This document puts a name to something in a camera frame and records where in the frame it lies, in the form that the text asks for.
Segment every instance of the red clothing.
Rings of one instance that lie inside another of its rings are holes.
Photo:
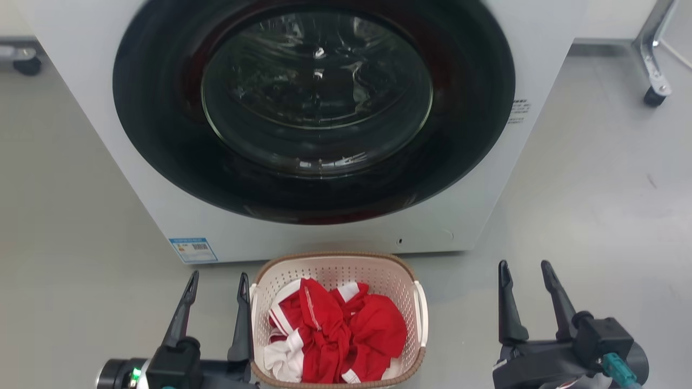
[[[298,331],[302,382],[376,381],[392,358],[401,356],[407,334],[403,316],[388,297],[368,295],[368,289],[351,282],[327,292],[303,278],[279,291],[270,310],[277,327],[271,339],[283,341]]]

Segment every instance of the clothes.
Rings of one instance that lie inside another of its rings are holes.
[[[331,294],[336,302],[338,302],[339,306],[341,306],[346,324],[349,324],[353,315],[365,306],[364,297],[367,296],[367,291],[369,289],[370,287],[362,282],[349,282],[346,285],[329,291],[329,294]]]
[[[302,341],[303,382],[339,381],[341,365],[349,352],[351,332],[343,320],[339,304],[322,285],[308,278],[290,282],[277,293],[270,309],[270,317],[271,322],[288,336],[286,341],[292,334],[298,334],[294,336]],[[272,344],[265,347],[265,353]],[[286,351],[286,348],[281,347],[279,350]],[[298,360],[297,355],[293,355],[294,359],[291,359],[288,352],[285,354],[288,364]],[[272,362],[273,372],[277,365],[276,359]]]
[[[341,375],[347,383],[382,379],[406,344],[406,322],[391,299],[371,294],[363,302],[349,324],[353,340]]]
[[[300,333],[294,331],[283,341],[269,343],[264,348],[264,368],[276,379],[285,382],[301,382],[303,372],[303,342]]]
[[[397,377],[406,323],[388,297],[368,291],[368,285],[356,282],[329,292],[312,279],[288,283],[269,312],[275,329],[264,350],[265,368],[287,382]]]

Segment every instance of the caster wheel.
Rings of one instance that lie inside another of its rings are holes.
[[[647,90],[646,94],[644,95],[644,104],[648,105],[649,107],[658,107],[665,99],[666,96],[656,94],[656,92],[653,91],[653,88],[649,87],[649,90]]]
[[[37,75],[41,71],[41,60],[37,57],[26,61],[14,61],[12,65],[24,75]]]

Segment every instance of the white washing machine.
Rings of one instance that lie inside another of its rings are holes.
[[[17,5],[186,263],[472,249],[585,11],[584,0]]]

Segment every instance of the white plastic basket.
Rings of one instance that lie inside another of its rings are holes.
[[[401,375],[393,379],[364,383],[317,384],[278,381],[264,368],[264,347],[269,342],[269,309],[277,292],[290,281],[314,278],[327,289],[348,282],[364,282],[370,293],[392,299],[399,308],[408,335],[401,355]],[[252,369],[260,381],[271,386],[294,389],[349,387],[381,388],[409,379],[420,367],[428,340],[428,303],[413,270],[399,258],[377,253],[305,253],[290,255],[265,264],[250,287],[255,362]]]

